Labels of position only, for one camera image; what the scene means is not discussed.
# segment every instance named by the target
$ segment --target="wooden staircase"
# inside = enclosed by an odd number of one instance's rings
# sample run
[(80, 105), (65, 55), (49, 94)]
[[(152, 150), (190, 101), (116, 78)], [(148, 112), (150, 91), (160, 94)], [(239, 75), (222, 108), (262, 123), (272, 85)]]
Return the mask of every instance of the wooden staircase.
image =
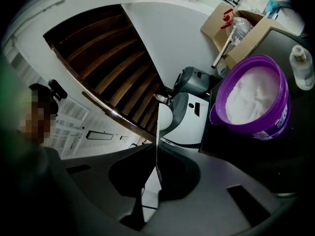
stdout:
[(154, 140), (158, 101), (153, 94), (167, 93), (120, 5), (76, 15), (51, 29), (44, 38), (87, 90), (127, 120), (124, 126), (142, 137), (145, 131), (146, 138)]

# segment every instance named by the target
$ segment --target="black countertop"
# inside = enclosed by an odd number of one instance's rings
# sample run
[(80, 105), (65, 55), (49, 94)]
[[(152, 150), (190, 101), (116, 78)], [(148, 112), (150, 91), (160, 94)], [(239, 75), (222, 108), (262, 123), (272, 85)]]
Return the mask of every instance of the black countertop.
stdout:
[[(267, 39), (260, 43), (261, 48), (252, 53), (270, 56), (286, 76), (291, 113), (283, 133), (278, 138), (260, 141), (229, 131), (225, 125), (212, 125), (208, 121), (201, 149), (204, 154), (229, 161), (274, 193), (296, 192), (309, 180), (306, 174), (315, 141), (315, 87), (303, 91), (296, 85), (288, 56), (294, 42), (292, 39), (288, 41), (290, 43), (281, 39), (279, 49), (275, 49), (270, 48)], [(210, 108), (215, 103), (219, 87), (220, 84), (211, 90)]]

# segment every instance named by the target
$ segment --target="person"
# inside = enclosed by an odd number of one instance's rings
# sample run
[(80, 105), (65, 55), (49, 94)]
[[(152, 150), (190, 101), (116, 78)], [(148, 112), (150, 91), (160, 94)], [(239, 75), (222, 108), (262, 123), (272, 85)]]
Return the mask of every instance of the person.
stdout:
[(59, 108), (49, 88), (37, 83), (30, 85), (29, 88), (32, 93), (31, 109), (21, 120), (19, 131), (32, 143), (39, 145), (49, 137)]

